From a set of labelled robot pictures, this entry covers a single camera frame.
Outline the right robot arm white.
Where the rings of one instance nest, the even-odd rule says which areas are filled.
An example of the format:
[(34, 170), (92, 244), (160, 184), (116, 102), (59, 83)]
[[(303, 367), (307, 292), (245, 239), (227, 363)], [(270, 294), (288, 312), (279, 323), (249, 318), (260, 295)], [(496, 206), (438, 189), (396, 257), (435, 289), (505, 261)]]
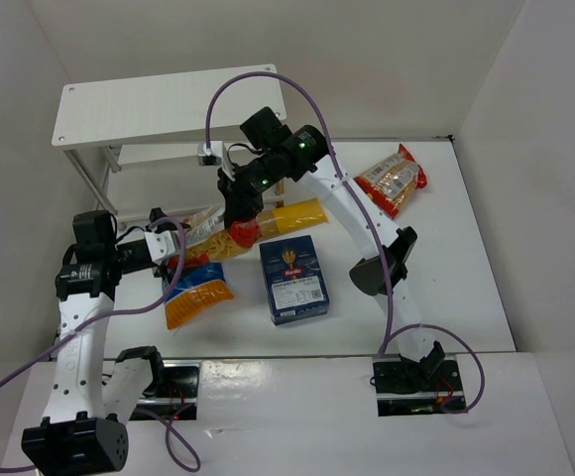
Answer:
[(421, 326), (406, 284), (406, 261), (416, 232), (399, 227), (379, 210), (330, 156), (323, 134), (306, 125), (296, 132), (264, 107), (240, 127), (258, 156), (244, 166), (224, 163), (218, 189), (225, 200), (225, 224), (247, 222), (263, 210), (263, 193), (282, 179), (305, 186), (349, 233), (361, 253), (349, 276), (387, 314), (386, 339), (395, 340), (405, 378), (402, 390), (426, 390), (444, 360), (441, 344)]

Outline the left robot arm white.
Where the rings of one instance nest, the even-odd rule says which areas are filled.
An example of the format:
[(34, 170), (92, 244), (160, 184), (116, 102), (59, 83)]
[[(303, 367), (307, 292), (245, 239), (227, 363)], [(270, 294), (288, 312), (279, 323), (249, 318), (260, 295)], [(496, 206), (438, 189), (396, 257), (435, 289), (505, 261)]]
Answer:
[(122, 470), (128, 459), (127, 424), (143, 392), (163, 370), (154, 346), (122, 351), (108, 378), (104, 347), (122, 277), (155, 267), (183, 248), (183, 229), (158, 219), (141, 240), (119, 244), (106, 210), (76, 215), (75, 242), (56, 277), (60, 312), (56, 371), (41, 423), (21, 447), (43, 475), (96, 475)]

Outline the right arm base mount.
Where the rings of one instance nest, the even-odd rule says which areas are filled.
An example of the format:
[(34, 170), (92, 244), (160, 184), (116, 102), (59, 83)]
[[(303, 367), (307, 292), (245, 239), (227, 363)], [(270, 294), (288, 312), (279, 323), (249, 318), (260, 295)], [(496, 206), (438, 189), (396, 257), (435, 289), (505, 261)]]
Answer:
[(446, 358), (426, 380), (413, 376), (411, 366), (400, 358), (374, 359), (370, 384), (379, 417), (443, 415), (467, 406), (454, 358)]

